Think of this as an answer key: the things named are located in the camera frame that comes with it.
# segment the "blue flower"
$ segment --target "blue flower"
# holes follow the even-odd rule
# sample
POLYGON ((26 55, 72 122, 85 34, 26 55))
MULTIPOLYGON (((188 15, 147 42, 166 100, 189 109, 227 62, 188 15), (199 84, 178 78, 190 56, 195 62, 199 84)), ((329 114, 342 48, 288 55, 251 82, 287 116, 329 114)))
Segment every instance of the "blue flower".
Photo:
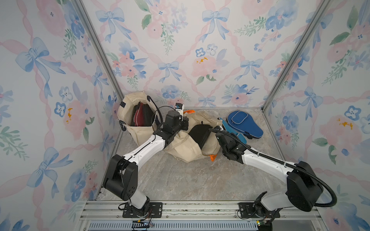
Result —
POLYGON ((344 113, 344 115, 353 120, 359 120, 360 119, 360 113, 361 113, 361 108, 355 108, 354 106, 349 106, 348 110, 344 113))
POLYGON ((218 46, 216 46, 214 43, 208 44, 206 52, 209 53, 211 56, 214 56, 216 54, 218 46))
POLYGON ((195 50, 196 56, 197 57, 202 57, 206 54, 206 52, 203 50, 203 48, 199 48, 198 50, 195 50))
POLYGON ((107 156, 109 157, 109 144, 110 144, 110 143, 113 143, 113 142, 114 142, 113 136, 111 136, 111 137, 109 138, 109 133, 108 133, 108 131, 105 131, 105 132, 104 132, 104 139, 103 139, 103 142, 101 142, 101 145, 100 145, 99 150, 100 150, 101 152, 103 152, 103 151, 104 151, 104 149, 106 149, 106 150, 107 150, 107 156))
POLYGON ((113 118, 112 110, 113 110, 113 105, 117 101, 116 97, 112 97, 111 95, 108 96, 108 101, 105 102, 105 107, 107 109, 107 112, 110 112, 109 116, 109 125, 113 124, 113 128, 115 126, 115 120, 113 118))
POLYGON ((86 186, 86 171, 77 169, 72 173, 64 188, 64 200, 76 202, 80 196, 82 189, 86 186))
POLYGON ((8 102, 13 102, 13 98, 11 97, 12 95, 13 91, 4 92, 3 87, 0 86, 0 104, 2 104, 4 100, 8 102))
POLYGON ((283 124, 287 131, 290 133, 295 133, 298 129, 298 116, 294 113, 294 111, 287 111, 285 116, 283 117, 283 124))
POLYGON ((357 216, 356 205, 347 202, 340 202, 338 203, 338 208, 340 210, 340 214, 346 219, 352 230, 359 231, 359 227, 364 230, 370 230, 369 224, 364 219, 357 216))
POLYGON ((60 117, 63 117, 66 108, 67 108, 67 106, 65 105, 65 103, 59 103, 59 102, 57 102, 55 104, 54 113, 57 114, 57 115, 59 115, 60 117))
POLYGON ((284 0, 273 6, 266 20, 266 29, 277 30, 289 26, 297 18, 297 5, 295 0, 284 0))
POLYGON ((123 55, 126 55, 126 53, 128 52, 130 54, 130 59, 135 59, 134 52, 138 51, 137 47, 131 47, 128 41, 124 41, 123 43, 118 44, 120 46, 119 50, 122 52, 123 55))
MULTIPOLYGON (((9 231, 10 230, 10 214, 3 220, 3 222, 0 223, 0 231, 9 231)), ((25 225, 23 226, 23 219, 17 221, 17 223, 13 226, 11 231, 27 231, 30 226, 25 225)))
POLYGON ((350 66, 353 66, 353 70, 356 70, 357 67, 364 67, 364 64, 362 62, 366 62, 367 58, 369 57, 369 54, 365 55, 366 51, 362 52, 361 55, 355 55, 354 60, 349 62, 350 66))
POLYGON ((180 90, 177 86, 175 85, 169 85, 169 86, 165 86, 162 88, 162 96, 165 98, 165 99, 169 99, 169 98, 176 98, 176 97, 179 97, 180 96, 180 90))
POLYGON ((179 13, 179 11, 177 10, 177 7, 171 7, 171 16, 174 16, 175 18, 177 18, 177 13, 179 13))
POLYGON ((360 119, 360 123, 362 124, 362 132, 365 134, 370 134, 370 114, 368 114, 367 117, 362 117, 360 119))
POLYGON ((187 7, 184 7, 184 4, 182 3, 181 4, 181 13, 182 14, 186 14, 186 11, 188 10, 188 8, 187 7))
POLYGON ((184 27, 184 28, 185 28, 185 27, 188 25, 188 23, 187 23, 187 22, 185 22, 186 17, 185 17, 185 16, 182 16, 182 15, 180 14, 179 19, 180 19, 180 25, 181 25, 182 27, 184 27))
POLYGON ((179 20, 176 19, 176 21, 174 19, 172 19, 172 24, 171 24, 171 31, 172 32, 176 32, 178 33, 179 30, 181 29, 180 25, 179 25, 179 20))
POLYGON ((63 102, 72 101, 73 99, 73 95, 69 92, 69 88, 67 86, 60 88, 59 95, 62 97, 63 102))
POLYGON ((80 36, 85 34, 85 29, 81 24, 80 18, 76 11, 74 10, 72 3, 67 1, 67 3, 63 6, 64 10, 64 18, 68 25, 71 26, 71 30, 73 34, 80 39, 80 36))
POLYGON ((294 86, 295 86, 295 84, 296 84, 296 83, 295 83, 295 82, 293 82, 293 80, 292 80, 292 79, 291 79, 290 81, 288 81, 288 85, 287 85, 287 86, 288 86, 289 90, 290 90, 290 89, 292 89, 292 87, 294 87, 294 86))

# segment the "gray marble surface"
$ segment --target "gray marble surface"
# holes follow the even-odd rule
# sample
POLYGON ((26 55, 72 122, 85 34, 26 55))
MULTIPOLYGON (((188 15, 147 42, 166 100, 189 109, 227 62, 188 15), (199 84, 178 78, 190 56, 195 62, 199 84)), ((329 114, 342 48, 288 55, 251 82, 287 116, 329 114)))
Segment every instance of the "gray marble surface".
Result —
MULTIPOLYGON (((235 109, 205 109, 212 117, 226 118, 235 109)), ((255 149, 281 158, 261 110, 245 109, 264 134, 260 139, 247 139, 255 149)), ((117 154, 124 155, 137 147, 126 131, 117 154)), ((228 160, 220 149, 214 162, 206 157, 189 163, 176 160, 161 151, 139 170, 138 189, 151 200, 254 200, 264 191, 280 190, 283 183, 253 166, 228 160)), ((98 200, 121 200, 102 190, 98 200)))

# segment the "black cable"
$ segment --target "black cable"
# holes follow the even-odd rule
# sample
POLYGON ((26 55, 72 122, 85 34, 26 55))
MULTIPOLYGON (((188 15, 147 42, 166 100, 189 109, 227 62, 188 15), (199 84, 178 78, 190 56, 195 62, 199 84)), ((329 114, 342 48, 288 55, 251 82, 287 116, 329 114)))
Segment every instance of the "black cable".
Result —
POLYGON ((240 212, 240 210, 238 210, 238 211, 236 212, 236 214, 238 215, 238 217, 239 217, 240 219, 242 219, 242 220, 246 220, 246 219, 250 219, 250 218, 252 218, 252 216, 256 214, 257 210, 255 210, 255 211, 252 213, 252 215, 251 215, 250 217, 248 217, 248 218, 241 218, 241 217, 239 216, 239 212, 240 212))
POLYGON ((266 224, 267 224, 267 223, 272 223, 272 222, 275 220, 276 215, 277 215, 277 214, 279 214, 280 210, 282 210, 282 209, 283 209, 283 208, 278 208, 278 209, 276 210, 276 212, 274 213, 274 216, 272 216, 272 217, 271 217, 271 219, 270 219, 268 222, 266 222, 266 224))
POLYGON ((154 123, 154 121, 155 121, 155 117, 154 117, 154 120, 153 120, 153 116, 155 115, 155 113, 156 113, 157 111, 158 111, 158 113, 160 114, 161 112, 159 111, 159 109, 160 109, 160 108, 164 108, 164 107, 169 107, 169 108, 172 108, 173 110, 175 110, 173 107, 170 107, 170 106, 167 106, 167 105, 165 105, 165 106, 161 106, 161 107, 159 107, 157 110, 155 110, 154 114, 152 115, 152 118, 150 119, 150 121, 152 122, 152 129, 153 129, 153 130, 154 130, 153 123, 154 123))
MULTIPOLYGON (((272 161, 277 162, 277 163, 282 164, 282 165, 284 165, 284 164, 285 164, 285 162, 284 162, 284 161, 282 161, 282 160, 279 160, 279 159, 273 158, 273 157, 271 157, 271 156, 265 155, 265 154, 263 154, 263 153, 260 153, 260 152, 254 151, 253 149, 251 149, 251 146, 244 144, 243 142, 241 142, 241 141, 240 141, 239 139, 237 139, 236 137, 234 137, 234 136, 230 135, 230 133, 228 133, 228 132, 225 132, 225 131, 223 131, 223 130, 221 131, 221 130, 214 129, 214 128, 210 128, 209 130, 210 130, 211 132, 215 132, 215 133, 218 133, 218 132, 219 132, 219 133, 221 133, 221 134, 224 134, 224 135, 227 135, 227 136, 229 136, 229 137, 233 138, 234 140, 236 140, 238 143, 240 143, 241 145, 243 145, 246 149, 248 149, 250 152, 252 152, 252 153, 254 153, 254 154, 257 154, 257 155, 259 155, 259 156, 261 156, 261 157, 264 157, 264 158, 266 158, 266 159, 272 160, 272 161)), ((331 195, 331 197, 332 197, 332 201, 331 201, 331 202, 329 202, 329 203, 325 203, 325 204, 315 203, 315 206, 316 206, 316 207, 332 207, 332 206, 336 205, 336 203, 337 203, 337 196, 335 195, 335 192, 334 192, 334 191, 330 188, 330 186, 329 186, 328 184, 326 184, 323 180, 321 180, 321 179, 320 179, 320 178, 318 178, 317 176, 315 176, 315 175, 313 175, 313 174, 311 174, 311 173, 307 172, 306 170, 304 170, 304 169, 302 169, 302 168, 300 168, 300 167, 297 167, 297 166, 295 166, 295 165, 285 164, 285 166, 286 166, 286 167, 289 167, 289 168, 292 168, 292 169, 294 169, 294 170, 300 171, 300 172, 301 172, 301 173, 303 173, 303 174, 308 175, 309 177, 311 177, 311 178, 315 179, 317 182, 319 182, 319 183, 320 183, 324 188, 326 188, 326 190, 329 192, 329 194, 330 194, 330 195, 331 195)))

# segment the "orange tag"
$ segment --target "orange tag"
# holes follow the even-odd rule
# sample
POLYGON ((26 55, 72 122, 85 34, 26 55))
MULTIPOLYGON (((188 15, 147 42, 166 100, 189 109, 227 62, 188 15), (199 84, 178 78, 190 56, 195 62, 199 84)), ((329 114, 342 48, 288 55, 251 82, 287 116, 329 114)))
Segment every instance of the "orange tag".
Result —
POLYGON ((215 159, 217 157, 217 154, 216 155, 210 155, 209 157, 211 158, 211 161, 213 162, 213 161, 215 161, 215 159))
POLYGON ((194 113, 194 112, 195 112, 194 110, 187 110, 187 111, 184 111, 184 114, 185 113, 191 114, 191 113, 194 113))

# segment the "blue bow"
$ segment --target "blue bow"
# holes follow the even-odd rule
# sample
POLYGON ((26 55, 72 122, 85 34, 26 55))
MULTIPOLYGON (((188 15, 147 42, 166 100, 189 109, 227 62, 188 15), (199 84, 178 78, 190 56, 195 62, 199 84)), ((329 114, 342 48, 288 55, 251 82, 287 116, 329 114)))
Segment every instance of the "blue bow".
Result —
POLYGON ((51 97, 53 96, 51 94, 49 83, 48 83, 50 80, 50 75, 47 69, 45 68, 45 66, 42 65, 40 62, 38 62, 37 59, 41 61, 43 64, 45 64, 46 66, 55 70, 56 72, 65 74, 65 72, 60 69, 60 62, 50 62, 50 61, 40 58, 40 57, 48 56, 48 55, 49 55, 49 50, 46 48, 44 42, 39 37, 36 37, 32 41, 32 48, 30 48, 28 52, 21 52, 16 58, 16 62, 18 63, 18 65, 27 72, 32 71, 33 63, 36 64, 36 67, 38 68, 38 70, 41 72, 41 74, 44 76, 46 80, 46 84, 44 87, 45 98, 47 98, 48 95, 51 97))
POLYGON ((112 19, 124 22, 125 16, 123 15, 123 11, 121 8, 116 8, 113 11, 104 12, 102 10, 99 10, 95 12, 96 16, 98 17, 98 20, 102 23, 108 20, 109 28, 111 29, 111 33, 105 37, 105 41, 111 42, 112 34, 115 33, 115 26, 118 27, 118 29, 122 32, 123 35, 125 35, 128 39, 131 40, 131 37, 128 35, 128 33, 131 33, 131 30, 124 28, 116 21, 112 21, 112 19))
POLYGON ((173 61, 172 63, 164 63, 164 62, 161 62, 161 63, 158 63, 158 68, 160 70, 164 70, 166 69, 166 76, 161 78, 159 81, 160 82, 164 82, 164 80, 169 77, 169 72, 171 71, 172 75, 178 80, 180 81, 180 78, 182 75, 179 75, 177 74, 175 70, 178 70, 179 69, 179 62, 178 61, 173 61))
POLYGON ((294 106, 298 106, 298 105, 306 106, 308 104, 307 111, 306 111, 306 120, 307 120, 308 116, 312 118, 312 111, 311 111, 312 103, 313 103, 313 106, 317 108, 323 103, 323 98, 321 96, 317 96, 313 92, 312 88, 309 86, 305 90, 305 95, 308 96, 307 99, 303 101, 302 103, 294 102, 294 106))
POLYGON ((258 59, 256 61, 249 61, 249 60, 244 60, 240 63, 240 67, 247 67, 244 71, 244 74, 239 75, 236 77, 236 80, 239 80, 243 75, 246 75, 249 73, 249 70, 251 70, 252 76, 256 79, 256 75, 259 75, 260 73, 256 70, 254 70, 254 67, 260 67, 262 65, 263 59, 258 59))
MULTIPOLYGON (((312 17, 314 15, 314 12, 311 12, 307 19, 306 19, 306 22, 307 23, 310 23, 311 20, 312 20, 312 17)), ((325 15, 325 17, 323 17, 322 21, 320 22, 320 25, 323 29, 325 29, 327 27, 327 25, 329 25, 329 23, 332 21, 333 19, 333 14, 327 14, 325 15)), ((313 36, 313 44, 312 44, 312 49, 315 48, 315 45, 317 42, 321 42, 321 39, 320 39, 320 34, 319 34, 319 28, 316 29, 315 31, 315 35, 313 36)))
POLYGON ((199 97, 198 98, 198 101, 199 102, 203 102, 203 106, 202 107, 205 107, 207 104, 210 106, 210 107, 215 107, 216 105, 214 105, 213 103, 211 102, 214 102, 216 100, 216 96, 211 96, 211 97, 199 97))
POLYGON ((101 83, 104 83, 105 85, 109 85, 109 83, 107 82, 107 78, 105 79, 101 78, 102 75, 103 75, 103 72, 101 71, 100 67, 97 66, 95 75, 91 77, 91 82, 93 83, 93 85, 96 86, 96 84, 98 84, 100 87, 100 100, 103 100, 103 86, 101 83))
MULTIPOLYGON (((212 10, 205 10, 202 13, 203 22, 211 21, 211 24, 209 26, 209 31, 207 34, 202 35, 202 37, 199 39, 202 42, 206 39, 207 35, 212 34, 212 32, 215 30, 215 19, 221 20, 223 22, 226 22, 229 19, 230 9, 229 8, 223 8, 220 11, 213 12, 212 10)), ((226 28, 224 28, 220 21, 216 20, 218 32, 220 33, 221 37, 225 40, 225 33, 229 32, 226 28)))
POLYGON ((51 197, 54 198, 55 193, 59 192, 57 188, 57 184, 55 183, 55 181, 57 181, 58 174, 54 170, 46 170, 47 167, 57 168, 57 167, 66 166, 73 162, 73 160, 68 160, 68 157, 69 157, 69 154, 68 154, 66 157, 64 157, 60 161, 56 163, 52 163, 58 156, 59 156, 59 153, 55 148, 49 147, 48 149, 46 149, 45 154, 44 154, 44 161, 41 162, 39 168, 31 174, 30 178, 27 181, 27 185, 32 188, 36 188, 37 186, 40 185, 41 181, 43 180, 44 174, 45 174, 47 177, 49 177, 51 180, 54 181, 54 185, 51 189, 51 197))

